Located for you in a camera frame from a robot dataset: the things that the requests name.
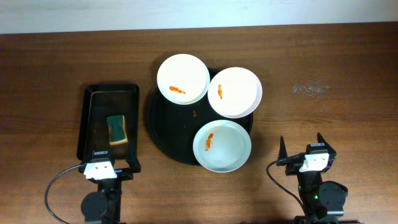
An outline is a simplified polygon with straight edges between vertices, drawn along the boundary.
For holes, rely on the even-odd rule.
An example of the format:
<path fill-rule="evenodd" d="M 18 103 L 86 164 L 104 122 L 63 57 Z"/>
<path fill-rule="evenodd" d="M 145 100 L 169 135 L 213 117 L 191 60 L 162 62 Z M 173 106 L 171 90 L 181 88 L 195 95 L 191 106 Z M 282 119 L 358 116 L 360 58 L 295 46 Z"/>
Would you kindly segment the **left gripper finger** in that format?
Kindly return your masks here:
<path fill-rule="evenodd" d="M 87 149 L 83 155 L 83 159 L 81 160 L 82 164 L 87 164 L 92 160 L 93 157 L 93 149 Z"/>
<path fill-rule="evenodd" d="M 133 144 L 132 142 L 128 144 L 126 162 L 129 164 L 129 168 L 131 169 L 132 173 L 141 172 L 141 165 L 137 158 L 136 145 Z"/>

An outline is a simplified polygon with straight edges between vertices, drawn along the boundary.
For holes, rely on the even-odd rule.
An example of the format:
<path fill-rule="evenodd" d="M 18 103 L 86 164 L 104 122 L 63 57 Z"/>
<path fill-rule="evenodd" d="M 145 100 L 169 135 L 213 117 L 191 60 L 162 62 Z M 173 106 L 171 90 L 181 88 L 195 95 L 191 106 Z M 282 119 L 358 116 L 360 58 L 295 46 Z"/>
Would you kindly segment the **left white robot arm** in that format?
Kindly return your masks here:
<path fill-rule="evenodd" d="M 91 147 L 83 154 L 79 169 L 97 190 L 81 203 L 85 223 L 120 223 L 122 183 L 141 171 L 137 149 L 131 143 L 121 146 Z"/>

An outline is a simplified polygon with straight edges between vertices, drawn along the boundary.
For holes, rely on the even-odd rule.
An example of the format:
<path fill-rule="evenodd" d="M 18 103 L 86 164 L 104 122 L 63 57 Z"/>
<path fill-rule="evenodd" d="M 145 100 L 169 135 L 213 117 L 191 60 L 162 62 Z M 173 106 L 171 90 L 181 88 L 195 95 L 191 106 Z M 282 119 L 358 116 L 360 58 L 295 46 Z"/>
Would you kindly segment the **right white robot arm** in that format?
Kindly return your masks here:
<path fill-rule="evenodd" d="M 343 205 L 348 189 L 334 181 L 322 180 L 336 157 L 336 151 L 317 134 L 317 142 L 308 144 L 306 151 L 288 156 L 283 138 L 276 165 L 285 167 L 287 176 L 294 175 L 298 180 L 298 194 L 304 216 L 295 217 L 295 223 L 338 223 L 344 215 Z"/>

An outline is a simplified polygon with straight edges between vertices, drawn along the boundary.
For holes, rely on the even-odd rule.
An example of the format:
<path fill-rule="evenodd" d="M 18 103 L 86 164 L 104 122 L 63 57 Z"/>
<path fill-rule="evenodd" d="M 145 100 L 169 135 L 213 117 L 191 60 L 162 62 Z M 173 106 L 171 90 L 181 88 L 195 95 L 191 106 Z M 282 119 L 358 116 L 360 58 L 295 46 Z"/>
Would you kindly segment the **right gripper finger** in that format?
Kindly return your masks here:
<path fill-rule="evenodd" d="M 286 150 L 286 146 L 285 146 L 285 141 L 284 141 L 283 136 L 281 136 L 278 160 L 281 161 L 286 158 L 287 158 L 287 150 Z"/>
<path fill-rule="evenodd" d="M 317 133 L 317 141 L 318 141 L 318 143 L 326 144 L 325 139 L 323 138 L 323 136 L 320 133 Z"/>

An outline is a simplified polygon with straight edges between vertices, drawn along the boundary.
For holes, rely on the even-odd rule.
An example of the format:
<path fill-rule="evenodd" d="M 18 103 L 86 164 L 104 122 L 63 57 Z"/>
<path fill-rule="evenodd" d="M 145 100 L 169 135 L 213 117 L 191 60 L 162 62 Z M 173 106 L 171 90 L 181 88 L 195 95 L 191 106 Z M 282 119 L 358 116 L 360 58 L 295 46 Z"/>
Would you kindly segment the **green and yellow sponge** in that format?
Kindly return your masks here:
<path fill-rule="evenodd" d="M 106 121 L 108 124 L 109 144 L 117 146 L 128 143 L 124 115 L 108 116 Z"/>

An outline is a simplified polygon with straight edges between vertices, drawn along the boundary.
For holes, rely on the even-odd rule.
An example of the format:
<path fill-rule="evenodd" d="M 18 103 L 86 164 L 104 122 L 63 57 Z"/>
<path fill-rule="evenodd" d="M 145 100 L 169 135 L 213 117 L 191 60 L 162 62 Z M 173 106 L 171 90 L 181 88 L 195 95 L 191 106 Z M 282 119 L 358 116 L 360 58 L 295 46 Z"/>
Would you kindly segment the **light grey plate bottom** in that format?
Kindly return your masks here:
<path fill-rule="evenodd" d="M 240 168 L 251 154 L 251 138 L 238 123 L 225 119 L 201 127 L 193 139 L 193 154 L 201 166 L 219 173 Z"/>

